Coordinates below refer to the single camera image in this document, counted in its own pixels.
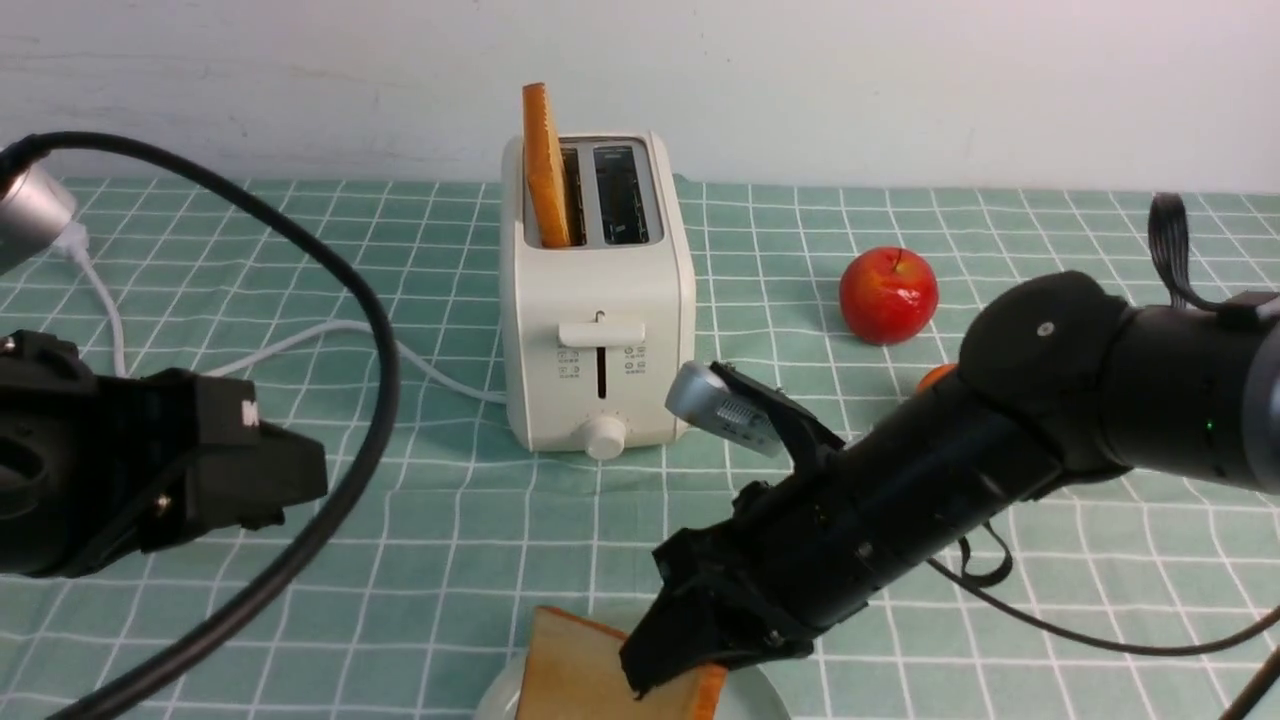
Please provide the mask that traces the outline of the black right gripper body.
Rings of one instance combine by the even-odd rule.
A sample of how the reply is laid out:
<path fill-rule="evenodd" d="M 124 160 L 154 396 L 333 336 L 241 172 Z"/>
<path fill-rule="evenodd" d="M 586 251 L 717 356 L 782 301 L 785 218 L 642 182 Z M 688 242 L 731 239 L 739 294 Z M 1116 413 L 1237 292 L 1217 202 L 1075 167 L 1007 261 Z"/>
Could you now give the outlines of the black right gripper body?
<path fill-rule="evenodd" d="M 768 488 L 749 486 L 728 520 L 700 529 L 682 528 L 660 543 L 653 559 L 660 591 L 684 585 L 742 587 L 765 596 L 768 634 L 759 664 L 803 659 L 817 639 L 867 609 L 870 585 L 859 561 L 820 559 L 815 509 L 791 507 L 771 518 L 746 519 Z"/>

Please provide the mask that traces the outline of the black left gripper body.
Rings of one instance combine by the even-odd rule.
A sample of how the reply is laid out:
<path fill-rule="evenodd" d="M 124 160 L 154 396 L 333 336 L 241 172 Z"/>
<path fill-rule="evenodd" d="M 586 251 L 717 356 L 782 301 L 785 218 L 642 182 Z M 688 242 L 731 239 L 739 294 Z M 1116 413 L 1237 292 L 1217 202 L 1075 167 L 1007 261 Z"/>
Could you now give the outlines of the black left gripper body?
<path fill-rule="evenodd" d="M 3 338 L 1 470 L 1 569 L 29 578 L 280 525 L 328 492 L 324 447 L 264 420 L 250 380 L 102 375 L 32 331 Z"/>

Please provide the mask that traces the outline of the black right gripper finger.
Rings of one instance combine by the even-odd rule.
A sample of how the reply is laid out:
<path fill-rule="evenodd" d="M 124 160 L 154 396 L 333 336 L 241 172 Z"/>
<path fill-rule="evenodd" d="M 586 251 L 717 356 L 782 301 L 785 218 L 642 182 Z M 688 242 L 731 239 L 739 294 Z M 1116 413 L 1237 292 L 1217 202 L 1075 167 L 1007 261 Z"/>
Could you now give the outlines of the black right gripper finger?
<path fill-rule="evenodd" d="M 728 671 L 765 657 L 765 596 L 742 587 L 669 587 L 655 598 L 620 651 L 632 693 L 644 697 L 686 671 Z"/>

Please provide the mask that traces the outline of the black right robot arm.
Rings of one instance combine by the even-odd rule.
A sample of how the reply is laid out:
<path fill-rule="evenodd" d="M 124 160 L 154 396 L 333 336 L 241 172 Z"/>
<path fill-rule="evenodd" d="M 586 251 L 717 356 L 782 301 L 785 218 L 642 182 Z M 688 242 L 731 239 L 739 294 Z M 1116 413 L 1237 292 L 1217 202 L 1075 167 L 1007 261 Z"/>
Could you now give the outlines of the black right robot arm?
<path fill-rule="evenodd" d="M 1080 272 L 984 307 L 957 365 L 846 442 L 727 363 L 687 363 L 677 418 L 742 446 L 772 430 L 791 473 L 654 552 L 662 588 L 622 646 L 645 696 L 716 664 L 803 659 L 867 601 L 1005 509 L 1132 470 L 1277 493 L 1277 320 L 1134 307 Z"/>

